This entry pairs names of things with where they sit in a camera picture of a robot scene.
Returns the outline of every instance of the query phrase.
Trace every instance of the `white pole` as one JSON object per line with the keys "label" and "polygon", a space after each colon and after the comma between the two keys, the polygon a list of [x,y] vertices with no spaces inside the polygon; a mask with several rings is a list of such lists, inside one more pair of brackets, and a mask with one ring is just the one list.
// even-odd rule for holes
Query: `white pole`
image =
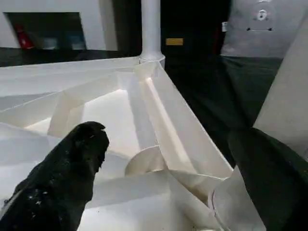
{"label": "white pole", "polygon": [[141,62],[165,59],[160,48],[160,0],[141,0],[142,53]]}

